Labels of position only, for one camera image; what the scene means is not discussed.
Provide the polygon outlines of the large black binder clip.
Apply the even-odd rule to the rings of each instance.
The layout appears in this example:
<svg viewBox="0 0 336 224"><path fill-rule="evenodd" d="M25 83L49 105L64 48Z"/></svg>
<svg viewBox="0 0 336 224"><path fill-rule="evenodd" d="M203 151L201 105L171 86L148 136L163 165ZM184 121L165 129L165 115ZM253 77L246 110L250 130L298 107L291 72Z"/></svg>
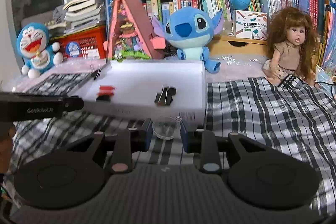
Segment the large black binder clip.
<svg viewBox="0 0 336 224"><path fill-rule="evenodd" d="M160 93L157 93L154 103L157 106L170 106L173 102L173 96L177 93L176 88L164 86Z"/></svg>

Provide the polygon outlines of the wooden drawer unit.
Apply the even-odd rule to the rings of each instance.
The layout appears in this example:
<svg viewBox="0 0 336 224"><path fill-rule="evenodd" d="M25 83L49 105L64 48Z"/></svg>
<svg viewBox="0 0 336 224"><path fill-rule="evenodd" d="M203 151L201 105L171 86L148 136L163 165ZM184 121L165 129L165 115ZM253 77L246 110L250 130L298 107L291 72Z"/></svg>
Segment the wooden drawer unit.
<svg viewBox="0 0 336 224"><path fill-rule="evenodd" d="M210 49L211 56L226 54L266 56L267 54L267 42L265 40L216 35L207 46Z"/></svg>

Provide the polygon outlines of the stack of papers and books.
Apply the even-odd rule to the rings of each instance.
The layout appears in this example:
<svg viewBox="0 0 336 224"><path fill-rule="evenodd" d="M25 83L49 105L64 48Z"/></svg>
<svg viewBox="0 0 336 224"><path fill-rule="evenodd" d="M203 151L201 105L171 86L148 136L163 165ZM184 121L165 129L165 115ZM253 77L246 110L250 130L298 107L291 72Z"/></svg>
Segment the stack of papers and books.
<svg viewBox="0 0 336 224"><path fill-rule="evenodd" d="M75 29L75 24L81 26L93 22L95 15L103 12L105 0L72 0L54 9L52 19L44 22L49 29Z"/></svg>

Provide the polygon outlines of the Doraemon plush toy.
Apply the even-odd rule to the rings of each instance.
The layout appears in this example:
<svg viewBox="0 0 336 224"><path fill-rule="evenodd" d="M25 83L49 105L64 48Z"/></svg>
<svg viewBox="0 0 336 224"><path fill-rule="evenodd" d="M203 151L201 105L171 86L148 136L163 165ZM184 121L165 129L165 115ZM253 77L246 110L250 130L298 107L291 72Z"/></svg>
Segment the Doraemon plush toy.
<svg viewBox="0 0 336 224"><path fill-rule="evenodd" d="M17 38L17 52L23 57L25 64L21 73L29 79L41 76L54 65L63 62L60 43L50 44L48 28L41 23L29 23L24 26Z"/></svg>

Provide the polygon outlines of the blue Stitch plush toy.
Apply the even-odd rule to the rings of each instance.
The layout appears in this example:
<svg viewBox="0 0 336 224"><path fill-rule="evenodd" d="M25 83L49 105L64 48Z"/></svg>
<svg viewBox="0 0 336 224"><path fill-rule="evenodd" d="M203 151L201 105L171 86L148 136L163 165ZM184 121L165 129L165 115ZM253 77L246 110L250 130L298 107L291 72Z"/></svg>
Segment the blue Stitch plush toy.
<svg viewBox="0 0 336 224"><path fill-rule="evenodd" d="M223 30L223 10L219 10L213 18L199 9L185 7L169 16L166 24L157 18L151 21L157 36L165 38L177 49L180 60L200 60L206 71L218 73L221 63L210 59L207 44Z"/></svg>

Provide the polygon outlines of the pink triangular diorama house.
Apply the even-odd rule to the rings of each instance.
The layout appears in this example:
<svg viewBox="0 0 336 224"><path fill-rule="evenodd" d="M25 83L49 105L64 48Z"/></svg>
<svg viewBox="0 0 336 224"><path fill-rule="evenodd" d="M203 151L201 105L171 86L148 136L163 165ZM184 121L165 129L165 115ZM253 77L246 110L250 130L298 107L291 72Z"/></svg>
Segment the pink triangular diorama house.
<svg viewBox="0 0 336 224"><path fill-rule="evenodd" d="M165 39L154 33L141 0L113 0L104 45L108 60L163 59L165 46Z"/></svg>

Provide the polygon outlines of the red plastic crate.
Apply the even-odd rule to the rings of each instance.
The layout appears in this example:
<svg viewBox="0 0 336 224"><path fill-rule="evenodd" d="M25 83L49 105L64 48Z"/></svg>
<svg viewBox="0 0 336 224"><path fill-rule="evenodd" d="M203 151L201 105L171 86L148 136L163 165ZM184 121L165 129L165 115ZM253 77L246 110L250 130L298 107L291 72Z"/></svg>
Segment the red plastic crate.
<svg viewBox="0 0 336 224"><path fill-rule="evenodd" d="M105 59L105 26L98 26L74 34L50 38L51 42L60 43L60 52L65 59L82 57Z"/></svg>

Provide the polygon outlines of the brown haired baby doll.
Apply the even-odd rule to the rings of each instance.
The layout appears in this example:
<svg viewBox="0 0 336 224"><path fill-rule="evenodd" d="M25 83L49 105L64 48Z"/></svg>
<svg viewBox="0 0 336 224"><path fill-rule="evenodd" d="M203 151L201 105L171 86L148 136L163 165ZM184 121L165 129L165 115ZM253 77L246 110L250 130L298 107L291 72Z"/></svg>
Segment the brown haired baby doll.
<svg viewBox="0 0 336 224"><path fill-rule="evenodd" d="M278 86L289 75L314 84L317 38L307 13L294 7L277 12L268 28L267 43L262 70L271 84Z"/></svg>

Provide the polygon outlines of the pink fleece blanket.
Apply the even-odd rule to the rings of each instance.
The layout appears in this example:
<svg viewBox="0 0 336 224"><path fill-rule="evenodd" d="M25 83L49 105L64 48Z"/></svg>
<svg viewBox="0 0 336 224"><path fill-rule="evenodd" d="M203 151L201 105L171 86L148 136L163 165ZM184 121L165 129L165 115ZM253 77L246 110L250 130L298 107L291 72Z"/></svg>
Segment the pink fleece blanket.
<svg viewBox="0 0 336 224"><path fill-rule="evenodd" d="M262 71L262 66L266 61L265 56L239 53L215 55L211 58L219 61L221 65L218 73L212 74L206 71L207 83L222 83L265 76Z"/></svg>

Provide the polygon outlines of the white printed cardboard box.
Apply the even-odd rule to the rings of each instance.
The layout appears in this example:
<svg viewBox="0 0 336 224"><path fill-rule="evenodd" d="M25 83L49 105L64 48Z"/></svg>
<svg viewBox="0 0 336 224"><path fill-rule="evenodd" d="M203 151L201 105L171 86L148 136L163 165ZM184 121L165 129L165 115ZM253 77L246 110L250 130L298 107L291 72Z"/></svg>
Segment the white printed cardboard box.
<svg viewBox="0 0 336 224"><path fill-rule="evenodd" d="M267 27L267 13L235 10L234 32L236 38L266 40Z"/></svg>

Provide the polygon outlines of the white cardboard box tray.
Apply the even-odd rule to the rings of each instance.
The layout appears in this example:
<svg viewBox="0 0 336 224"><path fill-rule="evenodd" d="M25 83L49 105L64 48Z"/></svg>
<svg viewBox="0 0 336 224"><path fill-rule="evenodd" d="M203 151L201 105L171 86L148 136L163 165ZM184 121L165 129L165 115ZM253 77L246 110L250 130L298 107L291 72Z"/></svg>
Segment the white cardboard box tray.
<svg viewBox="0 0 336 224"><path fill-rule="evenodd" d="M100 85L114 86L110 102L96 101ZM176 88L170 106L154 101L164 86ZM206 112L206 71L195 60L124 60L111 61L96 81L89 79L72 95L83 99L85 111L96 115L126 119L181 117L203 124Z"/></svg>

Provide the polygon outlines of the small binder clip on box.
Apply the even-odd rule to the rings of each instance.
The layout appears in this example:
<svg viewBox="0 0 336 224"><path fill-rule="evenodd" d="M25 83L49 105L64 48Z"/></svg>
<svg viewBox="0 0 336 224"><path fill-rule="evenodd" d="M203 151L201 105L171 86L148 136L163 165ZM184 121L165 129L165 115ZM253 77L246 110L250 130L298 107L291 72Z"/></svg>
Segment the small binder clip on box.
<svg viewBox="0 0 336 224"><path fill-rule="evenodd" d="M103 66L99 66L98 68L92 67L92 72L91 72L91 78L96 81L97 78L100 76L102 69L104 68Z"/></svg>

